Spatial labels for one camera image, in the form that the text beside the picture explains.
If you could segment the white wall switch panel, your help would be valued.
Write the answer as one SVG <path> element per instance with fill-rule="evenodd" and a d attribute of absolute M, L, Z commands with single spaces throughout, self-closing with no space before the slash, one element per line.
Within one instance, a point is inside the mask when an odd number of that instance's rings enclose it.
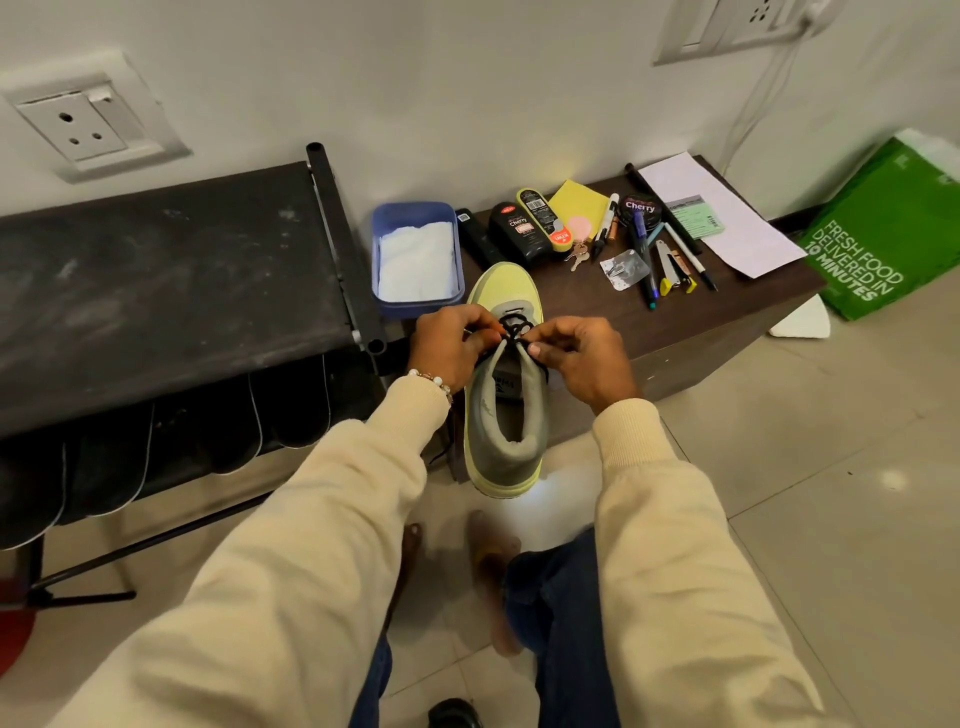
<path fill-rule="evenodd" d="M 849 0 L 672 0 L 655 67 L 802 43 L 826 30 Z"/>

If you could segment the white wall socket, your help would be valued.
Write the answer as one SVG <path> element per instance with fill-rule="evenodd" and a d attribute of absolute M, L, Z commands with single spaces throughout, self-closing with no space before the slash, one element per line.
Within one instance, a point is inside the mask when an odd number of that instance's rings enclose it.
<path fill-rule="evenodd" d="M 0 70 L 0 137 L 70 185 L 192 155 L 117 48 Z"/>

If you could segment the black shoe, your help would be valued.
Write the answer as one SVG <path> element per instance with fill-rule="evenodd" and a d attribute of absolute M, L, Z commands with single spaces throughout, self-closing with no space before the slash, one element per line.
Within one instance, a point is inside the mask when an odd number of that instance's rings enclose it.
<path fill-rule="evenodd" d="M 464 698 L 439 701 L 427 713 L 427 728 L 484 728 L 474 705 Z"/>

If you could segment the blue pen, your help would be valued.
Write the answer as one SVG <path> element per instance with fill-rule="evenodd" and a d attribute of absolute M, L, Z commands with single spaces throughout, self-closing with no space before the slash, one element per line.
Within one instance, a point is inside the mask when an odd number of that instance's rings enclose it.
<path fill-rule="evenodd" d="M 647 236 L 643 213 L 640 208 L 634 209 L 631 212 L 630 235 L 633 249 L 640 255 L 641 261 L 646 266 L 646 273 L 641 279 L 641 290 L 648 309 L 655 310 L 657 308 L 659 290 L 657 289 L 655 282 L 654 266 L 650 254 L 649 239 Z"/>

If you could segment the black shoelace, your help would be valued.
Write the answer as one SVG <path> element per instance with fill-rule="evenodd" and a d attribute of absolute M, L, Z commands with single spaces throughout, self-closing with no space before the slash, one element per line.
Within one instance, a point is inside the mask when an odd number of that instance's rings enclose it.
<path fill-rule="evenodd" d="M 508 310 L 500 319 L 499 323 L 506 330 L 506 334 L 501 337 L 501 342 L 506 343 L 505 351 L 500 355 L 494 365 L 488 365 L 497 352 L 497 348 L 491 348 L 483 351 L 477 359 L 470 382 L 479 377 L 482 371 L 488 370 L 491 376 L 498 374 L 507 375 L 517 381 L 522 379 L 523 362 L 522 355 L 529 354 L 529 342 L 522 336 L 531 331 L 535 324 L 530 321 L 519 308 Z"/>

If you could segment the black metal rod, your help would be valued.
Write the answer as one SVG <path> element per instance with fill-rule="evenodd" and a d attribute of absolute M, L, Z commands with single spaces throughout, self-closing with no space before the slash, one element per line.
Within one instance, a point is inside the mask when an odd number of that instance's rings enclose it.
<path fill-rule="evenodd" d="M 631 162 L 627 162 L 623 168 L 624 175 L 629 179 L 631 185 L 636 189 L 636 191 L 647 194 L 654 198 L 654 200 L 662 208 L 662 221 L 664 223 L 669 223 L 672 230 L 678 235 L 680 241 L 684 243 L 691 253 L 694 256 L 701 256 L 703 249 L 701 241 L 692 237 L 687 230 L 682 226 L 680 221 L 677 219 L 676 215 L 668 204 L 661 198 L 661 196 L 654 191 L 646 179 L 642 176 L 637 167 Z"/>

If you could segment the black and white marker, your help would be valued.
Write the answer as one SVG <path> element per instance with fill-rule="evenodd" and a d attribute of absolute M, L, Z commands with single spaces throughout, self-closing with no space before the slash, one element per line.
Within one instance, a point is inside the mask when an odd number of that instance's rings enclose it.
<path fill-rule="evenodd" d="M 613 224 L 618 218 L 619 200 L 618 193 L 611 194 L 607 200 L 604 216 L 591 244 L 591 261 L 598 261 L 607 245 Z"/>

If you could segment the black shoe polish bottle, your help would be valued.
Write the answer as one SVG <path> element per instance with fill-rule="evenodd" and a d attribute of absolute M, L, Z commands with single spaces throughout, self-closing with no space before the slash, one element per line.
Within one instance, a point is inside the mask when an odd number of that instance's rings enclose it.
<path fill-rule="evenodd" d="M 528 271 L 549 261 L 554 253 L 548 237 L 514 201 L 501 201 L 490 209 L 486 231 L 508 261 Z"/>

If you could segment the white cloth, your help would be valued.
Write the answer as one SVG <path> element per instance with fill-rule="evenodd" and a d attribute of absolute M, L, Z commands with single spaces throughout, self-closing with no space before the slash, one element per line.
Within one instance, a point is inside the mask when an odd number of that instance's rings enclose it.
<path fill-rule="evenodd" d="M 458 288 L 453 225 L 402 226 L 379 241 L 377 297 L 386 303 L 449 299 Z"/>

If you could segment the person's left forearm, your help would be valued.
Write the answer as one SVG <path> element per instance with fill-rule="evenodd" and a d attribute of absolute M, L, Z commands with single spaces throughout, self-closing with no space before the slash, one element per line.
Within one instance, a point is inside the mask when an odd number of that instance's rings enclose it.
<path fill-rule="evenodd" d="M 404 375 L 368 420 L 332 427 L 49 728 L 346 728 L 449 409 L 438 384 Z"/>

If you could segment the yellow black shoe shine sponge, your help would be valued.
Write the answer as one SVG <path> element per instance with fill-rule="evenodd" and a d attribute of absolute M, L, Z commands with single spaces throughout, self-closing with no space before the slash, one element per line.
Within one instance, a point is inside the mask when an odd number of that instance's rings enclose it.
<path fill-rule="evenodd" d="M 555 253 L 570 252 L 574 244 L 572 233 L 541 192 L 524 187 L 517 191 L 515 199 L 548 238 Z"/>

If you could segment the silver foil blister pack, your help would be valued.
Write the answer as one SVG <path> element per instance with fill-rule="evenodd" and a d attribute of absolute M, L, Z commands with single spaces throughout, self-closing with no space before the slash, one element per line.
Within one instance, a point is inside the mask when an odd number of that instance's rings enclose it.
<path fill-rule="evenodd" d="M 600 261 L 607 280 L 617 292 L 625 291 L 642 283 L 646 266 L 634 249 L 626 249 L 614 257 Z"/>

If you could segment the person's left leg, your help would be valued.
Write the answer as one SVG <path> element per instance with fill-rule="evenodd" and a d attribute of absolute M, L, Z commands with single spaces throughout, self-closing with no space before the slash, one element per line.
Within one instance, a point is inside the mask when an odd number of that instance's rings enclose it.
<path fill-rule="evenodd" d="M 393 652 L 387 632 L 381 632 L 371 659 L 366 680 L 358 695 L 347 728 L 379 728 L 380 700 L 393 671 Z"/>

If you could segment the white object on floor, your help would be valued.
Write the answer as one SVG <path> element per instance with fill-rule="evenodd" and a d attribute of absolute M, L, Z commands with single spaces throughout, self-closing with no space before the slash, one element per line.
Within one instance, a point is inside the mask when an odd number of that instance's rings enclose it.
<path fill-rule="evenodd" d="M 784 339 L 828 339 L 832 335 L 832 323 L 829 311 L 822 297 L 815 295 L 780 322 L 772 326 L 767 334 Z"/>

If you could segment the person's left hand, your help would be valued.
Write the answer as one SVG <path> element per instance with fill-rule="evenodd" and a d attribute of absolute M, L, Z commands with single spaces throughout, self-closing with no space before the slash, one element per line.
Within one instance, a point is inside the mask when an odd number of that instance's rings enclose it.
<path fill-rule="evenodd" d="M 497 346 L 506 329 L 485 307 L 478 304 L 446 306 L 416 320 L 411 337 L 408 368 L 438 380 L 450 396 L 469 383 L 478 358 L 463 354 L 462 342 L 476 331 L 496 331 Z"/>

